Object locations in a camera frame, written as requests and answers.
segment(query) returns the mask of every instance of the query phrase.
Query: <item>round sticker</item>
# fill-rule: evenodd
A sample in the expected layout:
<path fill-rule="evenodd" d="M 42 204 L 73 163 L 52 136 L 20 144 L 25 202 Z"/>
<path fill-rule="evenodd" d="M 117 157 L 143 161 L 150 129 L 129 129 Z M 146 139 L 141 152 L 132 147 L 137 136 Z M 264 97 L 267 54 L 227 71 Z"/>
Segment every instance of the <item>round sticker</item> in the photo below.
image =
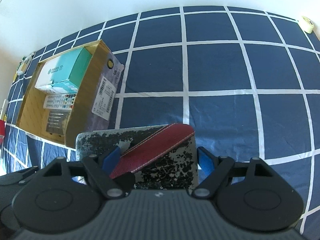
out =
<path fill-rule="evenodd" d="M 109 69 L 112 69 L 112 68 L 113 68 L 113 61 L 112 61 L 112 59 L 108 59 L 107 65 L 108 65 L 108 68 L 109 68 Z"/>

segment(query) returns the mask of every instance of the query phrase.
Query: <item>red leather strap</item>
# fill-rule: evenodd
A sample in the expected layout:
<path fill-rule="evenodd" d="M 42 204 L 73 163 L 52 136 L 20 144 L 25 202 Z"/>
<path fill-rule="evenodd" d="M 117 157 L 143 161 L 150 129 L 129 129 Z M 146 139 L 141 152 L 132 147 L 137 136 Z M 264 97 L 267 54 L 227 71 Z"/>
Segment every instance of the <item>red leather strap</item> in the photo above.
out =
<path fill-rule="evenodd" d="M 165 126 L 136 146 L 126 151 L 120 158 L 111 178 L 116 178 L 128 171 L 136 172 L 160 158 L 192 137 L 195 131 L 190 125 L 174 123 Z"/>

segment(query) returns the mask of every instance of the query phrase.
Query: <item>cardboard box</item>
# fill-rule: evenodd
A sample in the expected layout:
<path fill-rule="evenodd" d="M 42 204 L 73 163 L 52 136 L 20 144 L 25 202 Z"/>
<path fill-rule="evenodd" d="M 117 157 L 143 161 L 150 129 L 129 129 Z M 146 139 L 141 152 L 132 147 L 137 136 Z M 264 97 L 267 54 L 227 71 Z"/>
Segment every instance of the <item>cardboard box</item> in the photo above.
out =
<path fill-rule="evenodd" d="M 47 61 L 35 87 L 48 95 L 77 93 L 90 59 L 90 52 L 82 47 Z"/>
<path fill-rule="evenodd" d="M 79 87 L 64 135 L 46 131 L 50 110 L 44 109 L 46 94 L 35 88 L 44 64 L 63 53 L 85 47 L 91 60 Z M 16 125 L 26 132 L 51 142 L 75 148 L 81 132 L 105 130 L 109 125 L 113 98 L 124 66 L 116 59 L 102 40 L 90 42 L 49 57 L 37 64 L 23 97 Z"/>

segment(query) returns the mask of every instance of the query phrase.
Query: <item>barcode sticker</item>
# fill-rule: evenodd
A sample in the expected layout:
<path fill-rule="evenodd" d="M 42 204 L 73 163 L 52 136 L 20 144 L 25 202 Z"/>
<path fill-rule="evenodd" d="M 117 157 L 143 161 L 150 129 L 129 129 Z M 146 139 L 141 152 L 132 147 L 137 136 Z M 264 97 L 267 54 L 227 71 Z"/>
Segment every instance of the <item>barcode sticker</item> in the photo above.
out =
<path fill-rule="evenodd" d="M 116 87 L 105 77 L 102 77 L 97 96 L 92 106 L 92 113 L 109 120 Z"/>

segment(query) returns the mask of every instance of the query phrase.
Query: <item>blue checkered bed sheet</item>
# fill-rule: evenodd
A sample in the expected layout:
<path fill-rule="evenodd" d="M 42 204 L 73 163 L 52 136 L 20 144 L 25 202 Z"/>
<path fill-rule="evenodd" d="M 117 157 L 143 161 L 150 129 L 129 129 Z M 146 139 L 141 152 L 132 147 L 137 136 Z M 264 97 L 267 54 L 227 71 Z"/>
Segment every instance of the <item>blue checkered bed sheet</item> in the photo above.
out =
<path fill-rule="evenodd" d="M 189 6 L 121 17 L 36 52 L 8 96 L 7 172 L 46 166 L 74 149 L 15 126 L 40 60 L 103 39 L 126 68 L 109 129 L 183 122 L 198 146 L 237 161 L 263 158 L 302 196 L 297 229 L 320 237 L 320 42 L 294 19 L 238 7 Z"/>

